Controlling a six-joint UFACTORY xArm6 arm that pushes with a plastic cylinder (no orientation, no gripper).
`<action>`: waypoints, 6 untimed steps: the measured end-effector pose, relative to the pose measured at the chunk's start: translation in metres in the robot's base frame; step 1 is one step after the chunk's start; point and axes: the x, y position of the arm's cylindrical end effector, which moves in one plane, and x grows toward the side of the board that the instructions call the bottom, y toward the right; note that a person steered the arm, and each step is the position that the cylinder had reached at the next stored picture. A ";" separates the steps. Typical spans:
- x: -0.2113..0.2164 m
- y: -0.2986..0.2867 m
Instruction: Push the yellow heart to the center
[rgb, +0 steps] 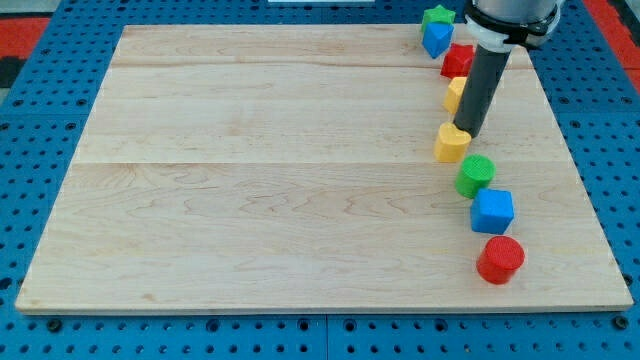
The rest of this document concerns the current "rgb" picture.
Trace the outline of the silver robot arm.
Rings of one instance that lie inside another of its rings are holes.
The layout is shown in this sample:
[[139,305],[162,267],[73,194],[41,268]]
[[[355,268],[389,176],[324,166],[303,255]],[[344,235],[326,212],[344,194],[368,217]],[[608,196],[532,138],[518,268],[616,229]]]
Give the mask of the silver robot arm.
[[510,52],[515,46],[536,49],[554,33],[564,0],[467,0],[468,32],[484,49]]

